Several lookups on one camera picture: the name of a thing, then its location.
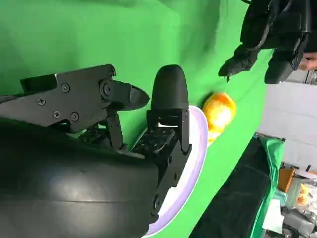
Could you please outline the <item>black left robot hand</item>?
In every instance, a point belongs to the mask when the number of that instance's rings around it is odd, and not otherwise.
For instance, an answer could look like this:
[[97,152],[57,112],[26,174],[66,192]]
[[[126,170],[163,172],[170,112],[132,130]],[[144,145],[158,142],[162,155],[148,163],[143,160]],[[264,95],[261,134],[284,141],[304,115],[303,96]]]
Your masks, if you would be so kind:
[[315,0],[252,0],[242,24],[241,44],[218,75],[230,78],[249,71],[261,50],[272,50],[264,82],[281,83],[298,69],[316,37]]

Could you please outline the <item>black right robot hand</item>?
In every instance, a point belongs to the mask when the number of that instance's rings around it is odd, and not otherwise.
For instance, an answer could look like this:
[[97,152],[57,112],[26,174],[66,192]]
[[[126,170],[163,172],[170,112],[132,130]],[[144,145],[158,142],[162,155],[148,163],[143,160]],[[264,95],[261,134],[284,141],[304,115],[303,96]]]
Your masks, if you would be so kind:
[[192,146],[185,74],[153,92],[111,64],[25,78],[0,98],[3,238],[140,238],[159,218]]

